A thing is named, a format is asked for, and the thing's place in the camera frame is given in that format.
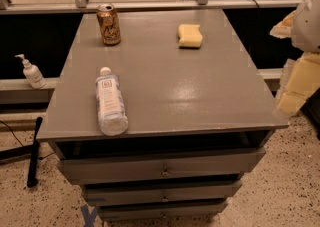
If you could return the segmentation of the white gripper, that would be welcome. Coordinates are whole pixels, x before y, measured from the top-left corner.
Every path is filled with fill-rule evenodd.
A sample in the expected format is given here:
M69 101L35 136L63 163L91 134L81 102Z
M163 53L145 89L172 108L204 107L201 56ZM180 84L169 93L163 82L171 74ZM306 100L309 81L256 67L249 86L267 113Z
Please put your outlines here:
M291 37L293 46L305 51L298 60L287 60L276 94L275 109L294 115L320 88L320 0L303 0L296 11L271 29L270 35Z

